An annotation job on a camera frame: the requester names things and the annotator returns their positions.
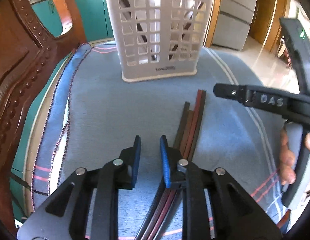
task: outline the metal pivot screw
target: metal pivot screw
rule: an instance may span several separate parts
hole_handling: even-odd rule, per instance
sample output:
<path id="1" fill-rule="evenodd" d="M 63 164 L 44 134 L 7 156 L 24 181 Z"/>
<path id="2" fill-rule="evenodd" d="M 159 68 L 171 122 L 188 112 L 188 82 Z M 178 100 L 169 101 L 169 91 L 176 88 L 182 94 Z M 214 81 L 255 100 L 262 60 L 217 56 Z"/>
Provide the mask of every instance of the metal pivot screw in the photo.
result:
<path id="1" fill-rule="evenodd" d="M 123 164 L 123 160 L 122 160 L 122 159 L 115 159 L 115 160 L 113 161 L 113 164 L 114 164 L 115 166 L 121 166 L 121 165 Z"/>
<path id="2" fill-rule="evenodd" d="M 83 175 L 85 173 L 85 169 L 84 168 L 77 168 L 76 169 L 76 174 L 77 175 Z"/>
<path id="3" fill-rule="evenodd" d="M 180 159 L 178 161 L 178 164 L 181 165 L 181 166 L 187 166 L 188 165 L 188 160 Z"/>
<path id="4" fill-rule="evenodd" d="M 226 173 L 226 171 L 223 168 L 217 168 L 216 169 L 216 173 L 218 175 L 224 175 Z"/>

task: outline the black strap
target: black strap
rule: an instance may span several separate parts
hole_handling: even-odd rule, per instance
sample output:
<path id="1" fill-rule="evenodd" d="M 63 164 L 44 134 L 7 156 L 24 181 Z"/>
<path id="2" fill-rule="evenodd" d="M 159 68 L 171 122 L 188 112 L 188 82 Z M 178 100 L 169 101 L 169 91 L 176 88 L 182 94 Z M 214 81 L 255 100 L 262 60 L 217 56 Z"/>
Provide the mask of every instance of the black strap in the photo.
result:
<path id="1" fill-rule="evenodd" d="M 11 172 L 10 177 L 16 181 L 18 184 L 22 185 L 23 187 L 25 187 L 26 189 L 30 190 L 30 191 L 34 191 L 37 194 L 41 194 L 44 196 L 48 196 L 48 193 L 44 193 L 35 189 L 31 189 L 31 186 L 28 185 L 28 183 L 25 180 L 22 180 L 20 177 L 16 176 L 14 173 Z"/>
<path id="2" fill-rule="evenodd" d="M 24 209 L 22 208 L 22 206 L 18 202 L 17 198 L 13 195 L 12 191 L 11 191 L 11 198 L 12 198 L 13 202 L 16 204 L 16 206 L 18 207 L 18 209 L 21 211 L 22 216 L 25 218 L 28 218 L 28 216 L 24 212 Z"/>

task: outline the wooden chair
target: wooden chair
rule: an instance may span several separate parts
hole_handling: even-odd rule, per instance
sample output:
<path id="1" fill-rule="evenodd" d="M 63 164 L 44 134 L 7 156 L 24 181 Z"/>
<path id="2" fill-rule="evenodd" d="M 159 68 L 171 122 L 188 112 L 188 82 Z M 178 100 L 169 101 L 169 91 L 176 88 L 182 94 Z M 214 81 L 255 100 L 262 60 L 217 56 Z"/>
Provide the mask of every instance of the wooden chair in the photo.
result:
<path id="1" fill-rule="evenodd" d="M 53 0 L 63 33 L 54 37 L 28 0 L 0 0 L 0 219 L 15 235 L 9 174 L 28 109 L 57 63 L 86 37 L 74 0 Z"/>

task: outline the teal cabinet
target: teal cabinet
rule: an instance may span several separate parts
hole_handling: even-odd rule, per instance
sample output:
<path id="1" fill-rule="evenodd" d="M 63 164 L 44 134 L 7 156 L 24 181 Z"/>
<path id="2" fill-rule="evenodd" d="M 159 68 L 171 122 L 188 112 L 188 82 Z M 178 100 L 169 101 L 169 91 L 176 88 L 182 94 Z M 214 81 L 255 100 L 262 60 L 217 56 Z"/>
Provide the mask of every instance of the teal cabinet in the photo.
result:
<path id="1" fill-rule="evenodd" d="M 111 25 L 110 15 L 108 13 L 107 2 L 106 0 L 103 0 L 103 1 L 104 1 L 104 13 L 105 13 L 105 20 L 106 20 L 107 37 L 113 38 L 114 34 L 113 34 L 112 25 Z"/>
<path id="2" fill-rule="evenodd" d="M 39 20 L 55 37 L 61 35 L 63 26 L 53 0 L 46 0 L 32 5 Z"/>
<path id="3" fill-rule="evenodd" d="M 75 0 L 82 17 L 87 41 L 96 41 L 108 37 L 104 1 Z"/>
<path id="4" fill-rule="evenodd" d="M 16 176 L 20 177 L 21 179 L 23 179 L 23 173 L 20 171 L 16 171 L 14 169 L 12 169 L 12 173 L 15 174 Z M 9 184 L 10 184 L 10 189 L 11 189 L 11 194 L 15 197 L 15 201 L 17 201 L 17 203 L 15 203 L 14 201 L 12 201 L 13 204 L 13 214 L 14 214 L 14 218 L 17 221 L 22 221 L 22 217 L 24 217 L 24 197 L 23 197 L 23 187 L 22 185 L 18 184 L 15 180 L 11 179 L 9 180 Z"/>
<path id="5" fill-rule="evenodd" d="M 66 56 L 64 59 L 62 59 L 57 64 L 57 66 L 53 70 L 53 73 L 51 74 L 50 78 L 48 79 L 45 87 L 42 89 L 42 91 L 37 95 L 37 97 L 31 103 L 31 106 L 27 112 L 25 124 L 23 127 L 23 132 L 22 132 L 22 136 L 21 136 L 21 140 L 19 141 L 19 145 L 17 148 L 17 152 L 15 155 L 13 166 L 12 166 L 12 168 L 17 170 L 17 171 L 23 172 L 25 155 L 26 155 L 26 151 L 27 151 L 27 144 L 28 144 L 28 140 L 30 139 L 32 126 L 33 126 L 34 120 L 36 118 L 36 114 L 37 114 L 37 111 L 39 109 L 39 106 L 42 103 L 42 100 L 43 100 L 43 98 L 46 94 L 46 91 L 49 88 L 51 82 L 53 81 L 53 78 L 55 77 L 57 71 L 60 69 L 61 65 L 63 64 L 63 62 L 65 61 L 65 59 L 67 57 L 68 56 Z"/>

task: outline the wooden door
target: wooden door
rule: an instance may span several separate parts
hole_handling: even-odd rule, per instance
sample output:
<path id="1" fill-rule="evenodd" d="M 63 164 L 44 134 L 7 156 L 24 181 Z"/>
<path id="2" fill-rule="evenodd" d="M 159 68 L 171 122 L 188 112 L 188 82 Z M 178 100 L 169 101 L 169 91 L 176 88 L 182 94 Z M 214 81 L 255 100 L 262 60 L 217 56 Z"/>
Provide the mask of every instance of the wooden door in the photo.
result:
<path id="1" fill-rule="evenodd" d="M 248 35 L 264 43 L 268 29 L 271 24 L 276 0 L 257 0 L 255 12 Z"/>

